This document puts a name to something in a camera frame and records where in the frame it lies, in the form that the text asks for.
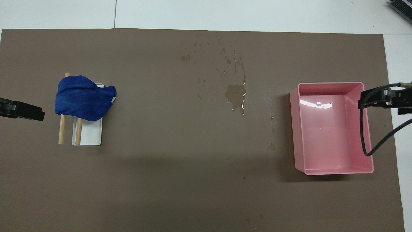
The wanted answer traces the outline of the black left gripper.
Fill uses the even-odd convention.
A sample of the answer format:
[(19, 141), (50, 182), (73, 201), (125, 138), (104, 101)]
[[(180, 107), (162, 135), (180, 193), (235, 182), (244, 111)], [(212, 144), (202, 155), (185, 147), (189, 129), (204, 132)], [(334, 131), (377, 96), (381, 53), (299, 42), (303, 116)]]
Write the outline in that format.
[(15, 104), (9, 99), (0, 98), (0, 116), (7, 118), (25, 118), (43, 121), (45, 112), (41, 107), (17, 101)]

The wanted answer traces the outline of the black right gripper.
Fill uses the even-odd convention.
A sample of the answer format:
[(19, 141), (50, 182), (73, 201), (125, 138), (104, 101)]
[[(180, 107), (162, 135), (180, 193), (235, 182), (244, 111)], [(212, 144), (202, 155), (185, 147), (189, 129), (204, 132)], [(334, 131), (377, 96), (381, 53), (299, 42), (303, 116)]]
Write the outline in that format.
[(366, 100), (364, 108), (382, 107), (384, 109), (397, 109), (398, 115), (412, 113), (412, 90), (405, 88), (402, 90), (392, 90), (391, 88), (372, 88), (360, 93), (358, 109), (368, 94), (371, 96)]

